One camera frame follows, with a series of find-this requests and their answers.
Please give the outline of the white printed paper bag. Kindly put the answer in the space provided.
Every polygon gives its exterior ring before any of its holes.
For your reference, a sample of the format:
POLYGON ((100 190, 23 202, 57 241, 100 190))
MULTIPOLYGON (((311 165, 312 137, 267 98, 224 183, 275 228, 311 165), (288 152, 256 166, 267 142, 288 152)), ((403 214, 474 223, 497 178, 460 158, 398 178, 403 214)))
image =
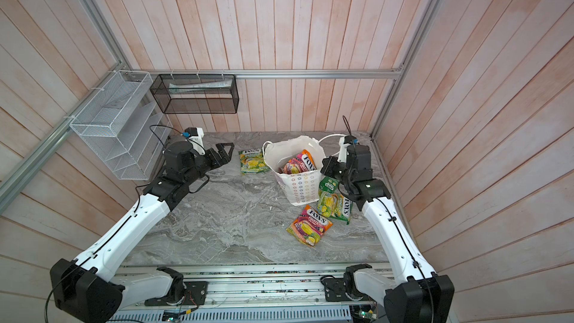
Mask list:
POLYGON ((270 167, 287 200, 292 205, 306 205, 318 200, 318 187, 323 178, 321 173, 322 160, 326 158, 321 144, 329 138, 340 137, 340 134, 331 134, 318 140, 301 135, 286 141, 277 143, 267 141, 263 144, 262 152, 265 163, 270 167), (280 173, 279 169, 302 150, 308 150, 311 153, 317 169, 293 175, 280 173))

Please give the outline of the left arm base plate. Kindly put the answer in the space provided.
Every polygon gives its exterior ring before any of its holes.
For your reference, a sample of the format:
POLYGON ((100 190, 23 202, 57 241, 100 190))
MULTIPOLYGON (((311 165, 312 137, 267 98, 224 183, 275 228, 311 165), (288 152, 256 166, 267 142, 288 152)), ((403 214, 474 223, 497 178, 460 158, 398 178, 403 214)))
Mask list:
POLYGON ((203 306, 206 302, 208 285, 207 281, 184 281, 181 289, 177 288, 164 297, 147 299, 143 304, 145 307, 203 306))

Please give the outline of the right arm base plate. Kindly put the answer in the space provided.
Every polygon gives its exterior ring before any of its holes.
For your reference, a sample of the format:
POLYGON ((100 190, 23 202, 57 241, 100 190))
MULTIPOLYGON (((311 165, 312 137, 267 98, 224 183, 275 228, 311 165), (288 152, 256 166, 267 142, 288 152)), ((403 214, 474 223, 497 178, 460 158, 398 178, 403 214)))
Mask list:
POLYGON ((327 302, 375 302, 375 300, 368 295, 362 293, 356 295, 347 292, 344 278, 335 278, 332 275, 325 275, 322 276, 319 281, 324 287, 324 297, 327 302))

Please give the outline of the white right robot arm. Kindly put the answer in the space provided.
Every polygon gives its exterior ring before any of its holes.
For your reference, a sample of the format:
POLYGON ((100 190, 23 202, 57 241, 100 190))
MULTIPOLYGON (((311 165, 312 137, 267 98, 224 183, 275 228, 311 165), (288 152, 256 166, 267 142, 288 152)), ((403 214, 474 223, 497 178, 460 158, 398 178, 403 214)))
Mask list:
POLYGON ((357 205, 371 224, 389 260, 393 279, 368 264, 345 270, 345 294, 368 297, 384 308, 389 322, 446 322, 454 284, 438 275, 423 257, 405 228, 390 191, 373 176, 368 146, 348 135, 340 141, 338 156, 322 162, 321 173, 343 185, 343 196, 357 205))

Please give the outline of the green Fox's spring tea bag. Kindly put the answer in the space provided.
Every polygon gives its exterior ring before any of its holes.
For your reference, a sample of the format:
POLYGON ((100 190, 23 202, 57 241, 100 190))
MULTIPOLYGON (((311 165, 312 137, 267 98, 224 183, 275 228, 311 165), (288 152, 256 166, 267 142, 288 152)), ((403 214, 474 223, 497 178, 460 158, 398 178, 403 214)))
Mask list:
POLYGON ((270 167, 265 163, 261 149, 250 149, 239 152, 240 171, 242 175, 265 173, 270 167))

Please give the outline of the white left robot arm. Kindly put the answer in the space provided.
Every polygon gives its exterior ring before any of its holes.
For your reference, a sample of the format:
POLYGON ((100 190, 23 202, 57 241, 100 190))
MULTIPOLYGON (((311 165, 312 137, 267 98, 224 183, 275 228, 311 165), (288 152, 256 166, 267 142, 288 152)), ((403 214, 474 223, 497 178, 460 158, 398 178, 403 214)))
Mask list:
POLYGON ((206 149, 190 139, 170 144, 163 152, 161 171, 143 186, 124 217, 75 259, 61 259, 52 266, 47 303, 81 322, 107 322, 118 310, 150 299, 181 305, 186 285, 174 269, 160 267, 150 274, 113 279, 143 237, 191 194, 191 185, 199 179, 208 183, 208 172, 231 161, 234 148, 232 143, 218 143, 206 149))

